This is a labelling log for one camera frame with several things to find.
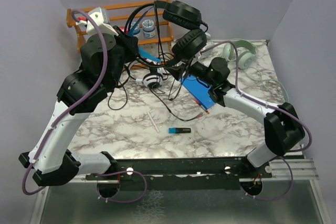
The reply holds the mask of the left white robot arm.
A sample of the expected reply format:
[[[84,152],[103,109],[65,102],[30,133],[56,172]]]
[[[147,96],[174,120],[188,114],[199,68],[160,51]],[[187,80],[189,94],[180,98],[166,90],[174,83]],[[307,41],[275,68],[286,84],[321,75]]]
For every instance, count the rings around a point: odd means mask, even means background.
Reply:
[[[95,34],[80,48],[80,67],[63,81],[52,117],[38,144],[19,156],[26,169],[35,170],[33,180],[38,186],[64,185],[80,174],[96,173],[104,179],[115,175],[116,161],[108,152],[79,154],[68,149],[81,124],[118,87],[124,65],[139,56],[136,37],[122,31],[103,37],[107,68],[100,84],[96,82],[103,67],[103,47]]]

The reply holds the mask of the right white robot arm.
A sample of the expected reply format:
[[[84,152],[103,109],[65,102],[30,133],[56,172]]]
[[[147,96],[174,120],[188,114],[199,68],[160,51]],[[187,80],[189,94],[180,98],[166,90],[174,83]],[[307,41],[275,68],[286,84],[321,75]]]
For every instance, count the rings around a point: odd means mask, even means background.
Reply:
[[[181,80],[184,72],[194,76],[209,86],[208,94],[213,102],[235,109],[264,126],[264,142],[243,158],[241,171],[246,177],[254,177],[265,163],[290,152],[305,136],[303,125],[290,103],[268,103],[238,90],[227,79],[230,69],[223,58],[212,59],[208,66],[196,62],[188,67],[183,63],[167,70],[176,80]]]

